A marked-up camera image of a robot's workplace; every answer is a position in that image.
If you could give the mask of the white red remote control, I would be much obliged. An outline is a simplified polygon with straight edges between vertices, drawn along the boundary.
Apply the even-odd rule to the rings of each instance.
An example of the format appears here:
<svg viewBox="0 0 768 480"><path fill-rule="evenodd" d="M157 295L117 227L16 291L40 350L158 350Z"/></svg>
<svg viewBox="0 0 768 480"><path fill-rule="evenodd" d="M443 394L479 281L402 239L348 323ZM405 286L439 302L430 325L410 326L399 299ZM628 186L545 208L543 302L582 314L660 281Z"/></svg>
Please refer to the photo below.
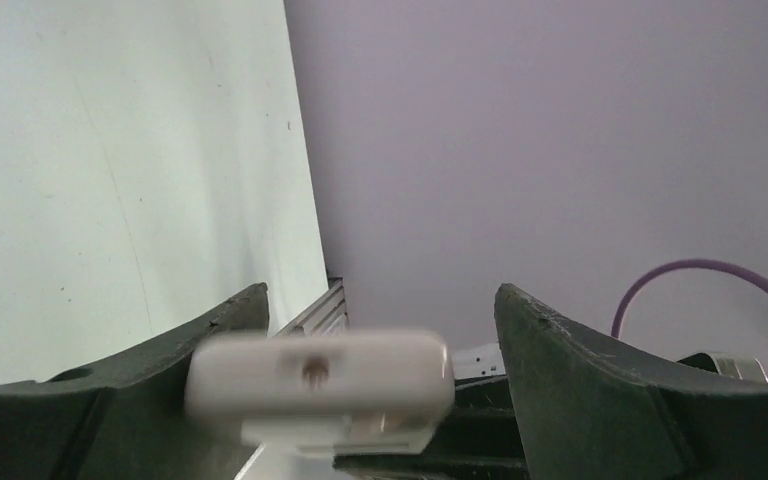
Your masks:
<svg viewBox="0 0 768 480"><path fill-rule="evenodd" d="M418 454L451 411L447 344L423 330L358 330L202 341L184 410L244 445L306 457Z"/></svg>

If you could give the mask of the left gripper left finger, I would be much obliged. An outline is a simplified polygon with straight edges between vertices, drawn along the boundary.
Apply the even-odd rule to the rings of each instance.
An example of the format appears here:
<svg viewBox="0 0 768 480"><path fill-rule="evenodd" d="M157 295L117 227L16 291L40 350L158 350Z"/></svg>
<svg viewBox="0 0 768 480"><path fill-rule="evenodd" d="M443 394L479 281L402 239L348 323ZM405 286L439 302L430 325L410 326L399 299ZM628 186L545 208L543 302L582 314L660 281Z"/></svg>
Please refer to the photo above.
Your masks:
<svg viewBox="0 0 768 480"><path fill-rule="evenodd" d="M45 382L0 385L0 479L232 479L253 455L184 413L197 345L227 331L264 335L267 287Z"/></svg>

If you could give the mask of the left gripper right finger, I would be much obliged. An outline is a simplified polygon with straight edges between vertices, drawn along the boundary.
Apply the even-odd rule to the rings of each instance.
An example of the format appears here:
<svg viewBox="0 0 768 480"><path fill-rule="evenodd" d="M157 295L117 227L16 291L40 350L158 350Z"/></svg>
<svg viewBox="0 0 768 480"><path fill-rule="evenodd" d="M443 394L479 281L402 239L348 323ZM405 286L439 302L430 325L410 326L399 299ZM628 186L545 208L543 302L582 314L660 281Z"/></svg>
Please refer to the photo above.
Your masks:
<svg viewBox="0 0 768 480"><path fill-rule="evenodd" d="M668 361L512 284L494 318L534 479L768 479L768 384Z"/></svg>

